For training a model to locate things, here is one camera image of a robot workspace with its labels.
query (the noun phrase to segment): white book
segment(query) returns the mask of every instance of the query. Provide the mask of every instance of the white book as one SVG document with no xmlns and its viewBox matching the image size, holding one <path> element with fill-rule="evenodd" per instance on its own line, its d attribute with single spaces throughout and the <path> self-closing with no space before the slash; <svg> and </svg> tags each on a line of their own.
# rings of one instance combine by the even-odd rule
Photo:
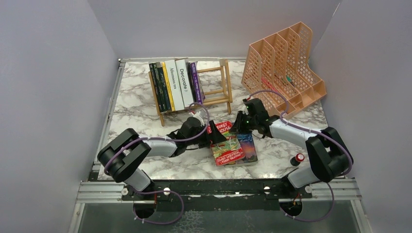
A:
<svg viewBox="0 0 412 233">
<path fill-rule="evenodd" d="M 165 61 L 166 70 L 168 72 L 170 89 L 173 97 L 173 104 L 175 111 L 183 110 L 185 105 L 183 103 L 182 93 L 180 92 L 179 74 L 176 69 L 174 60 Z"/>
<path fill-rule="evenodd" d="M 176 61 L 176 68 L 179 74 L 180 90 L 182 92 L 183 102 L 185 107 L 189 107 L 194 102 L 192 89 L 190 87 L 188 69 L 186 67 L 186 61 L 184 59 Z"/>
</svg>

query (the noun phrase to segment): bookshelf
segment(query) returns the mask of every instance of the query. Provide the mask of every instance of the bookshelf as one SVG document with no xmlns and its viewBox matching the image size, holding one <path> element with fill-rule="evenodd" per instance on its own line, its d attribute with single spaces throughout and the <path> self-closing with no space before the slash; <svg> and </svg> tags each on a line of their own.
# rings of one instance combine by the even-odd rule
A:
<svg viewBox="0 0 412 233">
<path fill-rule="evenodd" d="M 205 95 L 206 98 L 205 98 L 205 100 L 203 100 L 203 105 L 204 106 L 210 106 L 210 105 L 214 105 L 214 104 L 226 103 L 227 113 L 230 114 L 232 112 L 232 109 L 230 107 L 230 103 L 232 103 L 233 100 L 232 100 L 232 86 L 231 86 L 231 82 L 230 82 L 229 63 L 228 63 L 227 59 L 221 59 L 219 61 L 219 66 L 218 67 L 213 67 L 213 68 L 208 68 L 208 69 L 200 69 L 200 70 L 197 70 L 197 73 L 199 75 L 199 79 L 201 80 L 203 73 L 214 72 L 214 71 L 220 71 L 221 72 L 221 89 L 205 92 L 204 95 Z M 159 104 L 158 104 L 157 98 L 156 98 L 155 85 L 153 84 L 153 79 L 152 79 L 151 72 L 149 72 L 149 77 L 150 77 L 149 78 L 150 84 L 152 86 L 153 99 L 154 99 L 154 102 L 155 102 L 157 114 L 159 115 L 160 123 L 162 124 L 162 126 L 165 126 L 165 121 L 164 121 L 164 118 L 163 118 L 164 114 L 175 113 L 175 112 L 179 113 L 179 112 L 186 111 L 186 109 L 185 110 L 180 110 L 180 111 L 165 111 L 165 112 L 161 113 L 160 109 L 159 109 Z M 218 96 L 218 97 L 213 97 L 213 98 L 208 98 L 207 97 L 207 96 L 216 95 L 216 94 L 220 94 L 220 93 L 221 93 L 221 96 Z"/>
</svg>

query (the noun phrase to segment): white marble surface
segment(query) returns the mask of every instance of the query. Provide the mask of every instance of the white marble surface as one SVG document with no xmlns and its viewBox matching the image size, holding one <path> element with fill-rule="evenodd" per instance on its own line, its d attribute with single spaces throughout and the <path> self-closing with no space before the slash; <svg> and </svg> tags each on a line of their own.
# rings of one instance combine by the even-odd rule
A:
<svg viewBox="0 0 412 233">
<path fill-rule="evenodd" d="M 204 69 L 219 66 L 219 62 L 198 62 L 197 68 Z M 226 103 L 208 107 L 211 119 L 215 122 L 236 118 L 238 110 L 244 105 L 242 99 L 248 92 L 241 85 L 244 62 L 229 62 L 232 81 L 233 103 L 232 114 L 228 115 Z M 156 113 L 155 101 L 149 82 L 149 66 L 147 62 L 129 62 L 125 66 L 124 75 L 120 84 L 114 115 L 110 126 L 108 142 L 119 135 L 126 128 L 134 128 L 137 133 L 148 136 L 163 136 L 180 128 L 189 116 L 186 113 L 171 113 L 165 115 L 165 127 L 160 124 Z M 200 75 L 204 91 L 217 89 L 220 84 L 220 72 L 204 73 Z M 291 122 L 311 128 L 325 128 L 327 126 L 322 106 L 318 102 L 307 110 L 300 112 Z M 146 158 L 139 166 L 152 179 L 236 179 L 236 178 L 281 178 L 294 167 L 289 160 L 304 150 L 296 145 L 281 139 L 254 137 L 257 148 L 258 163 L 252 166 L 217 167 L 210 149 L 186 151 L 174 157 Z M 98 180 L 108 181 L 111 177 L 100 169 Z"/>
</svg>

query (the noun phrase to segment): wall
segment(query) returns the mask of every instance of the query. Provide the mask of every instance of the wall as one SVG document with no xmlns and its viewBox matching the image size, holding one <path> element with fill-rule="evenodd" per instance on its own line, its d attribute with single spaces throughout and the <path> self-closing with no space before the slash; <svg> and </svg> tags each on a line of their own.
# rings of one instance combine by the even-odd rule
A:
<svg viewBox="0 0 412 233">
<path fill-rule="evenodd" d="M 311 57 L 374 232 L 412 222 L 412 1 L 343 0 Z"/>
<path fill-rule="evenodd" d="M 86 0 L 0 1 L 0 232 L 67 232 L 117 67 Z"/>
<path fill-rule="evenodd" d="M 299 21 L 314 47 L 341 0 L 88 0 L 120 58 L 246 57 L 248 45 Z"/>
</svg>

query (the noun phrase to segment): yellow book spine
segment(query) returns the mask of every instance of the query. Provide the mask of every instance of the yellow book spine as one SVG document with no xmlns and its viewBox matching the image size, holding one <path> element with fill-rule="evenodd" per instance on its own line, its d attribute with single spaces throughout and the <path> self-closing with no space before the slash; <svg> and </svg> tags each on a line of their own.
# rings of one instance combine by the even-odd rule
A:
<svg viewBox="0 0 412 233">
<path fill-rule="evenodd" d="M 169 95 L 169 99 L 170 99 L 170 105 L 172 107 L 172 111 L 174 110 L 174 103 L 173 103 L 173 97 L 172 97 L 172 90 L 170 89 L 170 83 L 169 83 L 169 78 L 167 76 L 167 69 L 166 69 L 166 64 L 164 62 L 162 62 L 162 66 L 163 66 L 163 73 L 165 74 L 165 81 L 166 81 L 166 87 L 168 89 L 168 95 Z"/>
</svg>

